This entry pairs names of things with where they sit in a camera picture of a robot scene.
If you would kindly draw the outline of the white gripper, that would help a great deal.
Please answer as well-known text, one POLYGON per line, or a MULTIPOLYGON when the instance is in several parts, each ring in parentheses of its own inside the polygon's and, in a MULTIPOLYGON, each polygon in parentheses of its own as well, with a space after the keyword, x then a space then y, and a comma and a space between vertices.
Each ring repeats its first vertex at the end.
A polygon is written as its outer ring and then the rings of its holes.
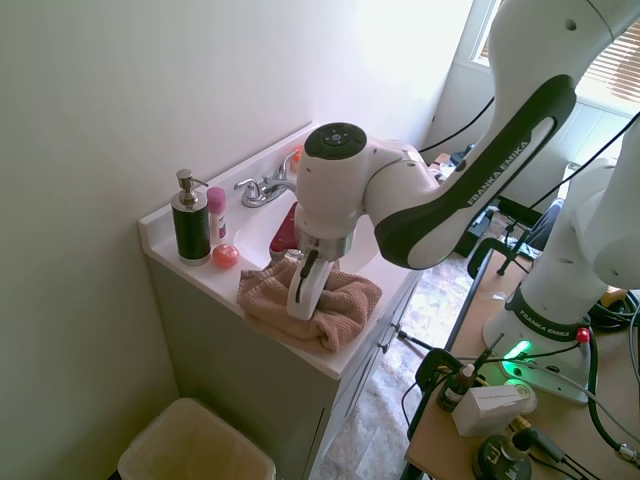
POLYGON ((311 250, 298 262, 287 297, 287 314, 298 320, 310 320, 336 261, 328 261, 311 250))

